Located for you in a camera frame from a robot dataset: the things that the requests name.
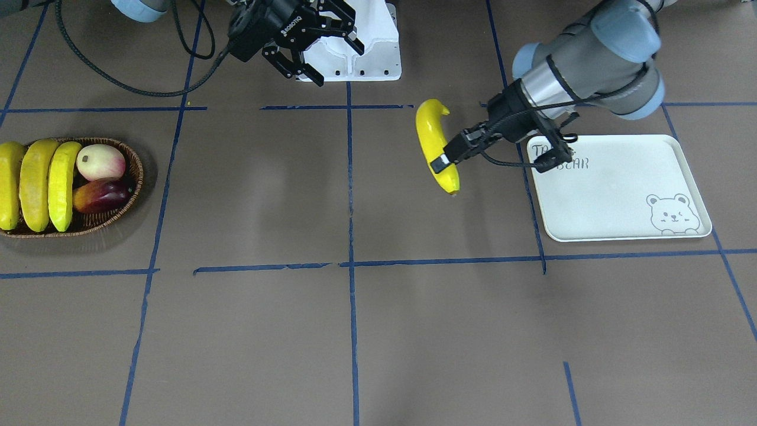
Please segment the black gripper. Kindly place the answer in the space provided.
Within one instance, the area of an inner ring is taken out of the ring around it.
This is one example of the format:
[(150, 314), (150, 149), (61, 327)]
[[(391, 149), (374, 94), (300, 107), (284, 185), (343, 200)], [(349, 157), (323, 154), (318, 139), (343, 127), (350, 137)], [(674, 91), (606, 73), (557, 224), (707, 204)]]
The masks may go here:
[[(315, 11), (315, 24), (306, 32), (305, 24), (314, 15), (304, 1), (238, 2), (229, 23), (228, 54), (248, 62), (263, 49), (263, 57), (284, 78), (304, 76), (323, 87), (322, 73), (305, 62), (303, 55), (313, 45), (314, 35), (342, 38), (358, 56), (365, 53), (365, 46), (357, 36), (356, 11), (346, 1), (309, 1), (308, 5)], [(285, 56), (279, 47), (291, 49), (292, 56)]]
[(518, 143), (532, 133), (544, 134), (547, 122), (537, 111), (532, 111), (532, 107), (522, 81), (515, 80), (489, 100), (485, 123), (462, 130), (451, 142), (446, 141), (441, 124), (430, 124), (430, 132), (441, 135), (442, 142), (441, 153), (432, 154), (429, 161), (430, 171), (438, 175), (453, 164), (484, 153), (502, 139)]

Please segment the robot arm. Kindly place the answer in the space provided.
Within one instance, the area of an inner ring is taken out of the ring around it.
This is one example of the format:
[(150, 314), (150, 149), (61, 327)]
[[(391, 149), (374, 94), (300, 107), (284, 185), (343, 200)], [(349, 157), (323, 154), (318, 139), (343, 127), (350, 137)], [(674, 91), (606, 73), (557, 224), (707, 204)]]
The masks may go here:
[(322, 86), (322, 73), (305, 60), (305, 51), (314, 43), (325, 37), (336, 37), (344, 40), (359, 56), (365, 52), (357, 35), (356, 11), (344, 1), (232, 1), (234, 13), (229, 22), (229, 40), (222, 50), (216, 50), (216, 43), (212, 43), (208, 54), (198, 54), (187, 45), (176, 1), (113, 1), (112, 5), (117, 11), (136, 22), (154, 22), (170, 12), (184, 51), (195, 59), (212, 60), (206, 75), (186, 89), (148, 91), (117, 80), (84, 56), (68, 35), (62, 17), (63, 3), (54, 1), (53, 5), (60, 35), (81, 62), (119, 88), (155, 98), (178, 97), (201, 87), (228, 56), (248, 62), (259, 54), (284, 78), (305, 76), (317, 86)]
[(487, 119), (442, 140), (428, 167), (440, 175), (495, 142), (522, 142), (540, 133), (549, 148), (532, 163), (544, 173), (571, 161), (575, 135), (557, 119), (576, 118), (579, 104), (603, 107), (619, 118), (646, 118), (662, 103), (665, 84), (655, 65), (661, 48), (657, 14), (670, 1), (602, 1), (549, 43), (522, 46), (513, 81), (487, 103)]

